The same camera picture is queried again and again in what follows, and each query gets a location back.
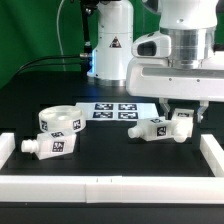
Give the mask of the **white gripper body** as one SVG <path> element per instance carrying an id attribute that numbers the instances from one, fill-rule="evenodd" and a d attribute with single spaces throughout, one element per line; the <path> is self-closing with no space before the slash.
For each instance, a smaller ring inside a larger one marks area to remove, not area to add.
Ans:
<path id="1" fill-rule="evenodd" d="M 224 56 L 188 70 L 171 68 L 166 59 L 133 58 L 126 89 L 133 96 L 224 102 Z"/>

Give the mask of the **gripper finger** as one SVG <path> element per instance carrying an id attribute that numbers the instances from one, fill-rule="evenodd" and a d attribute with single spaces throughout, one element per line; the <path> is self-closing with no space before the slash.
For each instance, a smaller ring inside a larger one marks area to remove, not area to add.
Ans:
<path id="1" fill-rule="evenodd" d="M 159 104 L 164 112 L 164 116 L 166 118 L 169 117 L 169 112 L 170 112 L 170 106 L 169 106 L 169 103 L 168 103 L 168 99 L 167 98 L 160 98 L 159 99 Z"/>
<path id="2" fill-rule="evenodd" d="M 203 114 L 208 109 L 209 102 L 208 101 L 201 101 L 199 108 L 197 110 L 197 122 L 200 123 L 203 120 Z"/>

